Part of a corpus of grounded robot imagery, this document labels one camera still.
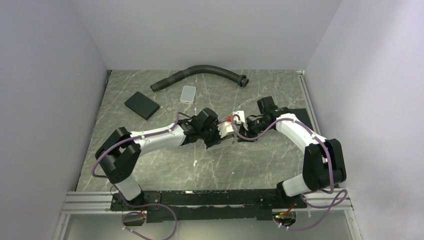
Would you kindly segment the white cardboard box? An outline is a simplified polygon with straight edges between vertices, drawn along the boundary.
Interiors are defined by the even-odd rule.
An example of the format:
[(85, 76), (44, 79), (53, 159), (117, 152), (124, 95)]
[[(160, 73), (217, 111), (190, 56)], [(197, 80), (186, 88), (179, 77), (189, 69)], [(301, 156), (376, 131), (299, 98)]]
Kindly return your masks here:
[(211, 143), (206, 147), (207, 150), (216, 150), (221, 148), (230, 147), (234, 144), (235, 137), (233, 135), (227, 135), (225, 138), (221, 138), (218, 141)]

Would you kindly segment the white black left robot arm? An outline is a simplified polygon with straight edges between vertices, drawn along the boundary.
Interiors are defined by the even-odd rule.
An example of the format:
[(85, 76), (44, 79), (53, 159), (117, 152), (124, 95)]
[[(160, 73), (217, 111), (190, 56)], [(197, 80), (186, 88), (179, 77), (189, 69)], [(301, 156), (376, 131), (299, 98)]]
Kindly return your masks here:
[(96, 166), (104, 172), (103, 178), (116, 187), (131, 210), (144, 203), (144, 193), (133, 176), (139, 157), (168, 147), (184, 146), (202, 140), (207, 148), (220, 145), (228, 139), (226, 122), (204, 108), (197, 115), (176, 114), (174, 123), (152, 130), (130, 132), (125, 127), (116, 129), (95, 155)]

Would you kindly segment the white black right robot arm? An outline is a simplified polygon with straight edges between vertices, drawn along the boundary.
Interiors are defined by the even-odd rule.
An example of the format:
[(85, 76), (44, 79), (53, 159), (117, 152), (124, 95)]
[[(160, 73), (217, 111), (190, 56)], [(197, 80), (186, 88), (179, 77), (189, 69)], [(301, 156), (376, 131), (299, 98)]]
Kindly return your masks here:
[(302, 172), (277, 184), (276, 203), (289, 207), (295, 196), (316, 191), (331, 193), (335, 185), (347, 179), (341, 143), (325, 138), (305, 123), (297, 114), (301, 109), (278, 107), (271, 96), (257, 101), (259, 115), (244, 116), (234, 111), (231, 125), (239, 139), (254, 142), (269, 130), (289, 138), (303, 153)]

